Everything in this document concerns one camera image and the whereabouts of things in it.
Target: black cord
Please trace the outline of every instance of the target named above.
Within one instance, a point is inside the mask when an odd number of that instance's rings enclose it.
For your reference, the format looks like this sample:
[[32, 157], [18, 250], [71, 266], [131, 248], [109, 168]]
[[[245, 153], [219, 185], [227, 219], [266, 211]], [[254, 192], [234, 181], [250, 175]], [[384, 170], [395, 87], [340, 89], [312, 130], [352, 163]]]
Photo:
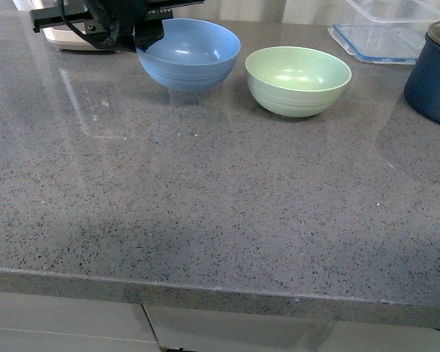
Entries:
[[78, 28], [76, 28], [73, 23], [71, 23], [68, 19], [67, 16], [65, 14], [65, 8], [64, 8], [64, 0], [57, 0], [57, 6], [59, 8], [60, 11], [60, 17], [62, 17], [62, 20], [64, 21], [64, 23], [67, 25], [68, 28], [70, 28], [72, 30], [73, 33], [75, 33], [76, 35], [78, 35], [81, 39], [87, 41], [88, 43], [92, 44], [92, 41], [90, 40], [90, 38], [83, 34]]

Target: green bowl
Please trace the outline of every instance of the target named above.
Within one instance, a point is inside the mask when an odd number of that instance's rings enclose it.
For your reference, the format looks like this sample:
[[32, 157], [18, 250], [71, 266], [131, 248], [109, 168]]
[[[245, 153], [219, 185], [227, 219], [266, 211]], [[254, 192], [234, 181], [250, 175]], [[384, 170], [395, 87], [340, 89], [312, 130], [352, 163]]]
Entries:
[[308, 117], [326, 110], [352, 78], [342, 60], [322, 51], [277, 46], [246, 59], [246, 78], [254, 99], [286, 117]]

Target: cooking pot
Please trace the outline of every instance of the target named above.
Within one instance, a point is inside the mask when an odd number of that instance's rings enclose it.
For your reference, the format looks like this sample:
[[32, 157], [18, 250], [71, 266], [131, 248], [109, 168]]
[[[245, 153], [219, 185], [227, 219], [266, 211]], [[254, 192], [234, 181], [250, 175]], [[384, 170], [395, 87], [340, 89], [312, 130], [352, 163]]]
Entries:
[[425, 46], [404, 87], [412, 108], [440, 123], [440, 21], [429, 26]]

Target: cabinet door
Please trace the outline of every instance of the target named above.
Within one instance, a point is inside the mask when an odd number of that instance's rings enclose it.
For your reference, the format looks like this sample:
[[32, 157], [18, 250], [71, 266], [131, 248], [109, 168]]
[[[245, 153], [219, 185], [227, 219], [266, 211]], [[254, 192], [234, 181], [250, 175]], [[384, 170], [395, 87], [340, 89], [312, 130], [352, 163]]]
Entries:
[[159, 352], [159, 348], [139, 305], [0, 293], [0, 352], [5, 351]]
[[145, 306], [161, 346], [197, 352], [440, 352], [440, 332]]

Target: blue bowl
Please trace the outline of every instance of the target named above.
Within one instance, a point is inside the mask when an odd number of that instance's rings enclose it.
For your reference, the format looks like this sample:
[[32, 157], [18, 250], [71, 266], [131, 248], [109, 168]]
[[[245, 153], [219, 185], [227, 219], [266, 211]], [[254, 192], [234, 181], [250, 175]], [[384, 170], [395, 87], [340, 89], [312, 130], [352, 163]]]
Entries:
[[235, 66], [240, 40], [217, 24], [188, 18], [163, 21], [164, 38], [146, 51], [137, 48], [142, 66], [159, 84], [201, 92], [220, 84]]

